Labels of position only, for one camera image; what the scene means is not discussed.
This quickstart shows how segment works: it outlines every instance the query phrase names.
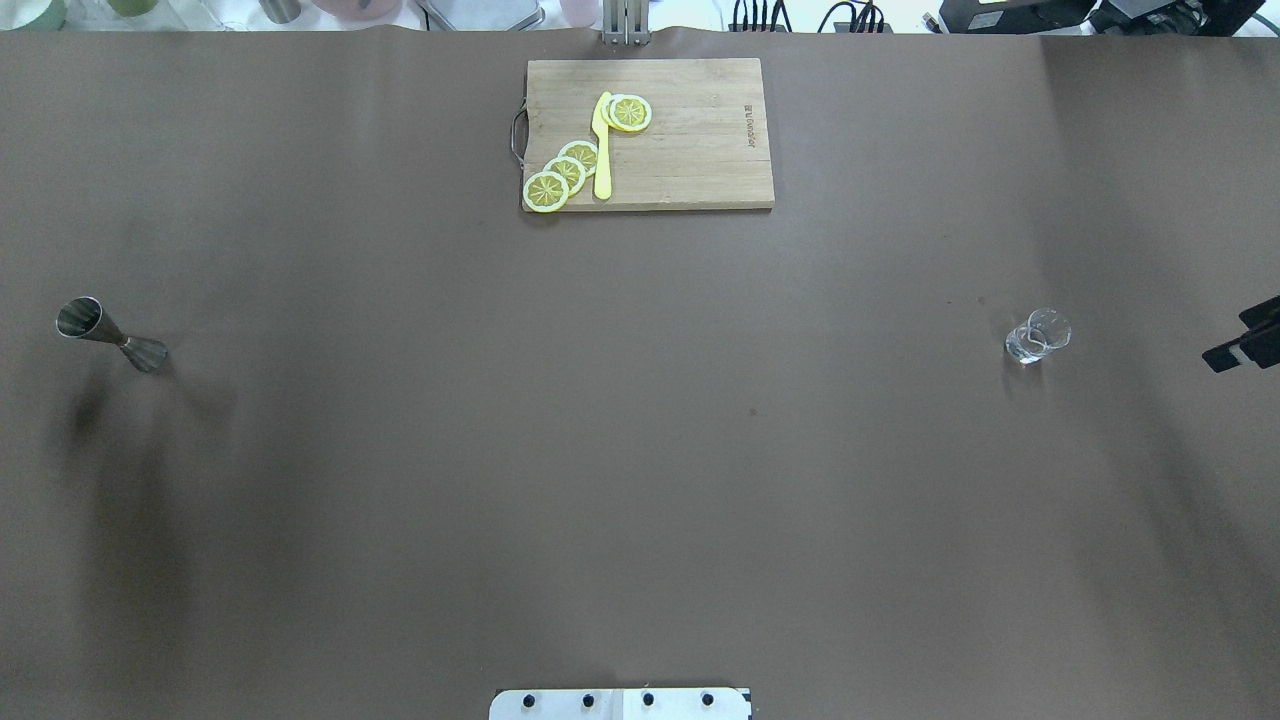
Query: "lemon slice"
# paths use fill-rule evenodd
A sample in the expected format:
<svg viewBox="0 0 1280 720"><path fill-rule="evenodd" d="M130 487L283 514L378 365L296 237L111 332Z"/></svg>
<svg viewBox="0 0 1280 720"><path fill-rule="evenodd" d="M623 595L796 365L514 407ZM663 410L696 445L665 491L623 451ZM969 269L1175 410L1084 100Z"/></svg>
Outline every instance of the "lemon slice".
<svg viewBox="0 0 1280 720"><path fill-rule="evenodd" d="M568 181L568 193L570 197L577 195L577 191L582 190L586 183L586 167L577 158L570 158L568 155L561 155L559 158L552 158L544 170L554 170Z"/></svg>
<svg viewBox="0 0 1280 720"><path fill-rule="evenodd" d="M623 132L640 132L653 120L653 108L639 95L614 95L609 100L608 120Z"/></svg>
<svg viewBox="0 0 1280 720"><path fill-rule="evenodd" d="M604 124L609 126L613 129L626 132L623 129L623 127L618 124L618 120L614 120L609 115L609 104L608 102L604 104L604 108L600 108L600 117L604 118Z"/></svg>
<svg viewBox="0 0 1280 720"><path fill-rule="evenodd" d="M586 168L586 177L591 177L595 174L595 156L599 151L600 149L596 147L594 142L575 140L573 142L564 145L564 147L561 147L558 155L563 158L572 158L579 163L582 163L582 167Z"/></svg>
<svg viewBox="0 0 1280 720"><path fill-rule="evenodd" d="M534 173L525 181L525 205L534 213L554 213L568 201L570 183L554 170Z"/></svg>

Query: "metal bracket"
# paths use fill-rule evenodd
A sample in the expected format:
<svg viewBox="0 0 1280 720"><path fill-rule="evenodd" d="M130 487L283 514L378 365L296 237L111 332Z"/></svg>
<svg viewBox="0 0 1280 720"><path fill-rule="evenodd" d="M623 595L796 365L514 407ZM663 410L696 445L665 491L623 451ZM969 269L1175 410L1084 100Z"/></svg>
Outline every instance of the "metal bracket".
<svg viewBox="0 0 1280 720"><path fill-rule="evenodd" d="M649 0L604 0L605 45L649 45Z"/></svg>
<svg viewBox="0 0 1280 720"><path fill-rule="evenodd" d="M751 720L748 688L582 688L499 692L489 720Z"/></svg>

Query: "brown table surface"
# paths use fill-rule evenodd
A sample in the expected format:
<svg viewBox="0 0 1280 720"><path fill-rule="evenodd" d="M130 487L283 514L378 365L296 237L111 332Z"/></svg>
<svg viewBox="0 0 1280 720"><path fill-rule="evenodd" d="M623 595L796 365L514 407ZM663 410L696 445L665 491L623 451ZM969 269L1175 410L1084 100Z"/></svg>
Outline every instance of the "brown table surface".
<svg viewBox="0 0 1280 720"><path fill-rule="evenodd" d="M759 56L772 213L530 217L539 58ZM1280 42L0 37L0 716L1280 716ZM96 295L136 373L52 319ZM1037 306L1071 345L1021 369Z"/></svg>

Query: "clear glass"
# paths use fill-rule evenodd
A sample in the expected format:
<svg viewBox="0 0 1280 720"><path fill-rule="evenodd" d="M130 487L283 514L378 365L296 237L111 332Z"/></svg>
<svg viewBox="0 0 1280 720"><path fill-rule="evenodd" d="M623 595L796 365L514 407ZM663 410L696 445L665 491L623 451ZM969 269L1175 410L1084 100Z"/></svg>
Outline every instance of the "clear glass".
<svg viewBox="0 0 1280 720"><path fill-rule="evenodd" d="M1041 307L1005 338L1005 350L1023 365L1039 363L1071 342L1071 323L1052 307Z"/></svg>
<svg viewBox="0 0 1280 720"><path fill-rule="evenodd" d="M67 29L221 29L205 0L65 0Z"/></svg>

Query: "black cable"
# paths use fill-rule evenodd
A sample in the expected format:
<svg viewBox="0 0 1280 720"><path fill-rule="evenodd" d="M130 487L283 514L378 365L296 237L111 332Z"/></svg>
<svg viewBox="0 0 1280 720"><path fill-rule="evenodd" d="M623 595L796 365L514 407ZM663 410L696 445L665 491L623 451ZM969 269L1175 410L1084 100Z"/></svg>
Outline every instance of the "black cable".
<svg viewBox="0 0 1280 720"><path fill-rule="evenodd" d="M1196 35L1196 31L1199 29L1201 26L1201 17L1190 8L1181 5L1174 5L1171 10L1172 13L1170 13L1170 15L1174 20L1174 26L1178 28L1178 33Z"/></svg>
<svg viewBox="0 0 1280 720"><path fill-rule="evenodd" d="M769 23L769 0L751 0L750 12L748 12L746 3L748 0L733 0L733 17L728 27L731 32L748 32L748 31L772 32L773 24L777 23L780 10L786 17L787 29L791 29L791 17L787 14L787 9L783 5L783 0L777 0L777 3L773 5L773 23ZM741 17L739 17L737 14L739 8L742 8Z"/></svg>
<svg viewBox="0 0 1280 720"><path fill-rule="evenodd" d="M787 23L787 32L791 32L791 15L787 14L787 0L778 0L773 4L773 19L769 20L769 32L778 29L778 10L782 12L782 19Z"/></svg>
<svg viewBox="0 0 1280 720"><path fill-rule="evenodd" d="M870 20L872 17L874 17L874 14L876 14L876 5L870 3L863 5L863 12L858 13L858 27L855 28L854 26L849 26L849 32L870 32L870 29L868 29L867 27L867 23Z"/></svg>
<svg viewBox="0 0 1280 720"><path fill-rule="evenodd" d="M836 3L835 5L832 5L827 10L827 14L822 17L822 22L818 23L818 32L822 32L822 28L827 27L827 20L831 19L831 14L835 13L836 8L840 8L841 5L847 5L849 6L849 26L852 27L854 18L858 17L858 8L855 8L854 4L849 3L847 0L842 0L842 1Z"/></svg>
<svg viewBox="0 0 1280 720"><path fill-rule="evenodd" d="M1270 29L1271 32L1276 33L1276 37L1280 37L1280 27L1276 27L1276 24L1274 22L1263 18L1258 13L1253 13L1253 19L1256 19L1260 23L1267 26L1267 29Z"/></svg>

